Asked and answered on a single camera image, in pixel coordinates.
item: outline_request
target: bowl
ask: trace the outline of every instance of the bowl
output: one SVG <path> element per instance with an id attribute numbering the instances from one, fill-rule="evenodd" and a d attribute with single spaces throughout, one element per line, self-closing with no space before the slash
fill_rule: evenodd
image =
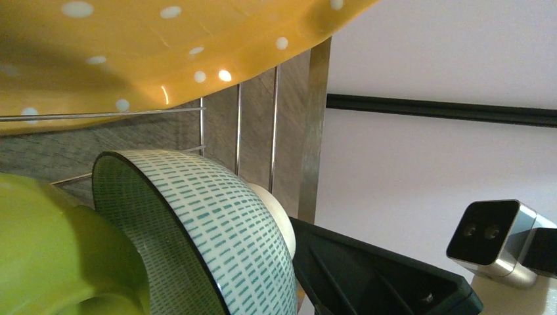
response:
<path id="1" fill-rule="evenodd" d="M 149 314 L 131 241 L 66 192 L 0 173 L 0 314 Z"/>
<path id="2" fill-rule="evenodd" d="M 162 110 L 257 76 L 377 0 L 3 0 L 0 115 Z M 2 123 L 0 134 L 114 117 Z"/>
<path id="3" fill-rule="evenodd" d="M 295 314 L 288 246 L 257 194 L 194 154 L 103 152 L 96 210 L 145 262 L 153 314 Z"/>

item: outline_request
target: silver camera body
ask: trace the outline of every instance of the silver camera body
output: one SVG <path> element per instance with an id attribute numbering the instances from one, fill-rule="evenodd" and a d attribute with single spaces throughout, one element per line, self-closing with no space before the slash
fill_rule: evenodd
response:
<path id="1" fill-rule="evenodd" d="M 478 276 L 525 289 L 537 274 L 522 265 L 535 228 L 557 228 L 518 200 L 476 201 L 466 208 L 447 256 Z"/>

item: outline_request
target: green mug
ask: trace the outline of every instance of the green mug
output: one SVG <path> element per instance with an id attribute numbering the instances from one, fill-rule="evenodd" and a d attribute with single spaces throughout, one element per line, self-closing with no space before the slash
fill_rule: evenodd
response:
<path id="1" fill-rule="evenodd" d="M 0 173 L 0 314 L 144 315 L 148 288 L 133 243 L 94 210 Z"/>

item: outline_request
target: bowl rim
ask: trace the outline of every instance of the bowl rim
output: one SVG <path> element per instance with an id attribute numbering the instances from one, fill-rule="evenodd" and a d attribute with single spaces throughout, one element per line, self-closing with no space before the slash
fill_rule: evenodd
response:
<path id="1" fill-rule="evenodd" d="M 126 164 L 126 166 L 128 166 L 136 175 L 139 175 L 139 178 L 141 180 L 143 180 L 145 183 L 147 183 L 148 187 L 155 193 L 155 196 L 157 197 L 157 199 L 161 202 L 161 204 L 164 206 L 164 208 L 168 211 L 168 213 L 170 214 L 170 216 L 174 220 L 174 223 L 178 226 L 178 229 L 180 230 L 180 232 L 182 232 L 182 235 L 184 235 L 184 237 L 186 239 L 186 242 L 188 242 L 188 244 L 190 245 L 190 248 L 192 248 L 195 257 L 198 259 L 198 261 L 201 264 L 201 267 L 202 267 L 203 271 L 205 272 L 205 274 L 209 278 L 209 281 L 211 282 L 211 286 L 213 287 L 213 290 L 215 290 L 215 292 L 217 293 L 217 296 L 219 298 L 219 302 L 221 303 L 221 307 L 225 311 L 225 315 L 231 315 L 229 307 L 226 304 L 226 301 L 224 300 L 223 294 L 222 294 L 215 278 L 213 277 L 213 274 L 211 273 L 211 270 L 209 269 L 209 266 L 207 265 L 207 263 L 203 259 L 203 256 L 201 255 L 201 253 L 199 252 L 199 249 L 197 248 L 197 246 L 193 242 L 192 238 L 190 237 L 190 235 L 189 235 L 188 231 L 186 230 L 184 224 L 180 221 L 180 219 L 176 215 L 176 212 L 174 212 L 174 209 L 172 208 L 172 206 L 168 203 L 168 201 L 165 199 L 165 197 L 163 197 L 163 195 L 158 191 L 158 189 L 151 182 L 151 180 L 147 177 L 147 175 L 145 175 L 127 157 L 125 157 L 124 155 L 122 155 L 118 152 L 104 151 L 104 152 L 100 153 L 97 156 L 97 158 L 95 159 L 95 162 L 93 164 L 93 172 L 92 172 L 92 175 L 91 175 L 91 190 L 93 192 L 93 203 L 95 204 L 95 208 L 97 208 L 97 203 L 96 203 L 97 199 L 95 198 L 95 190 L 93 189 L 94 182 L 95 182 L 95 169 L 97 168 L 97 163 L 102 158 L 106 158 L 106 157 L 116 158 L 119 161 Z"/>

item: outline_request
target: yellow polka dot plate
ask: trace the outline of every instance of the yellow polka dot plate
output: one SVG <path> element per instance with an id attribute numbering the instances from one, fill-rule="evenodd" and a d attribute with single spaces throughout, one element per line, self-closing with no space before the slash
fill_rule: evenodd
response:
<path id="1" fill-rule="evenodd" d="M 0 116 L 161 110 L 314 47 L 376 0 L 2 0 Z M 0 123 L 0 135 L 109 118 Z"/>

